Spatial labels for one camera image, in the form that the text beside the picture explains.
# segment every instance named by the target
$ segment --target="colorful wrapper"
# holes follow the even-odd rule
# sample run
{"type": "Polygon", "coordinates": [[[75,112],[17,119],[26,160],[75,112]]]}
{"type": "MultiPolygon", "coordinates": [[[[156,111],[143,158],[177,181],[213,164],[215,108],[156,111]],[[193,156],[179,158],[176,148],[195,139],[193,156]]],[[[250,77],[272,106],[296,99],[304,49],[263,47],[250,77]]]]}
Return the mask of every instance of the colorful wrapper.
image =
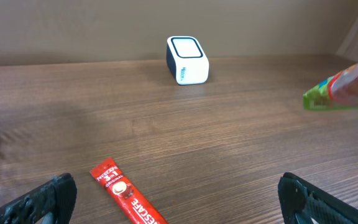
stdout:
{"type": "Polygon", "coordinates": [[[358,109],[358,64],[307,91],[303,107],[316,111],[358,109]]]}
{"type": "Polygon", "coordinates": [[[108,158],[91,170],[91,175],[107,190],[124,213],[136,224],[166,224],[163,216],[108,158]]]}

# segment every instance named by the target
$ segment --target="coffee stick packet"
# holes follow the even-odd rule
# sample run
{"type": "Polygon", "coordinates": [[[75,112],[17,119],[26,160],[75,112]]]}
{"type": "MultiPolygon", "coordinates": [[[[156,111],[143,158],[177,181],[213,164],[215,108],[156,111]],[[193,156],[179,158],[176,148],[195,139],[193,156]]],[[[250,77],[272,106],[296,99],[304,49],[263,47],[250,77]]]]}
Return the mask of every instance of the coffee stick packet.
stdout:
{"type": "Polygon", "coordinates": [[[136,224],[165,224],[163,216],[122,173],[112,158],[91,171],[91,175],[107,190],[124,213],[136,224]]]}
{"type": "Polygon", "coordinates": [[[307,91],[303,107],[320,111],[358,109],[358,63],[307,91]]]}

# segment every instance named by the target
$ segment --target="brown wall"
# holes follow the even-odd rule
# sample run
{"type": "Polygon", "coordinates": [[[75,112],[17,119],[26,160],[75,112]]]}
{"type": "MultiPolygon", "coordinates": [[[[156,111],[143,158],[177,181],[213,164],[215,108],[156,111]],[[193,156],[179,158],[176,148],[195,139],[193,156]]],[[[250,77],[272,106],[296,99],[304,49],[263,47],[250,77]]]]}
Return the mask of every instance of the brown wall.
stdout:
{"type": "Polygon", "coordinates": [[[0,0],[0,65],[165,57],[171,35],[209,57],[335,53],[358,0],[0,0]]]}

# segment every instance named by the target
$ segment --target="table surface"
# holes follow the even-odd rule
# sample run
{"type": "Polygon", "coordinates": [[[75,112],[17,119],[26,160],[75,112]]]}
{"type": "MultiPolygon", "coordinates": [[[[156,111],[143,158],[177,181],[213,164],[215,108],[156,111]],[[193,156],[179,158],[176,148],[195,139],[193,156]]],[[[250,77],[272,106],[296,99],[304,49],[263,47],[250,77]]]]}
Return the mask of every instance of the table surface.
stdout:
{"type": "Polygon", "coordinates": [[[163,60],[0,67],[0,206],[71,173],[71,223],[130,223],[89,171],[113,157],[170,223],[280,223],[293,172],[358,208],[358,111],[303,110],[351,65],[214,58],[179,86],[163,60]]]}

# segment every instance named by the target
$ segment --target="red packet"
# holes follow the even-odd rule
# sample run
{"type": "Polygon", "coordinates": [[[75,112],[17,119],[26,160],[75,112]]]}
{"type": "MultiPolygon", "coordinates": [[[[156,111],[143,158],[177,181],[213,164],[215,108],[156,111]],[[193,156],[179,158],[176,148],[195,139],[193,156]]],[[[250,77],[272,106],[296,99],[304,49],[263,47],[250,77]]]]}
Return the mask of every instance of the red packet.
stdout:
{"type": "Polygon", "coordinates": [[[132,223],[168,223],[121,172],[112,158],[106,159],[92,169],[91,175],[107,190],[132,223]]]}

